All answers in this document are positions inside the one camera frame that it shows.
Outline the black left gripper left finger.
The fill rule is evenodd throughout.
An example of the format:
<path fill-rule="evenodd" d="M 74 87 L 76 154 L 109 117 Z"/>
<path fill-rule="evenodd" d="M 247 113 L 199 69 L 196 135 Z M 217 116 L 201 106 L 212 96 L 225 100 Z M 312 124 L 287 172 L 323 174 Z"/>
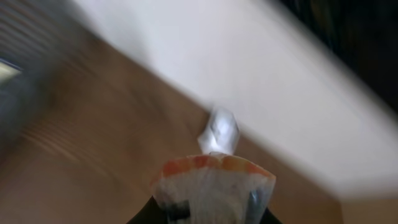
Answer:
<path fill-rule="evenodd" d="M 166 213 L 151 197 L 143 208 L 126 224 L 168 224 Z"/>

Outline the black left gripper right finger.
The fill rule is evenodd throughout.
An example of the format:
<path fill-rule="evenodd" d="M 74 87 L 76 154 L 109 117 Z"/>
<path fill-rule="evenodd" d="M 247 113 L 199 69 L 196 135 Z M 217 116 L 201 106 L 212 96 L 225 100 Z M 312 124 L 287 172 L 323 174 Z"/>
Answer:
<path fill-rule="evenodd" d="M 268 208 L 266 208 L 261 218 L 261 224 L 282 224 L 282 222 L 274 216 Z"/>

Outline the small orange snack packet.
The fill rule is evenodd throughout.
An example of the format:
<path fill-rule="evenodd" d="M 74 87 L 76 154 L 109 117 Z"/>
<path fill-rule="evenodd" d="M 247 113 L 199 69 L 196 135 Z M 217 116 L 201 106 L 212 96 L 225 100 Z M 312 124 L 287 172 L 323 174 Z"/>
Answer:
<path fill-rule="evenodd" d="M 242 157 L 207 154 L 166 162 L 151 188 L 169 223 L 259 223 L 275 182 Z"/>

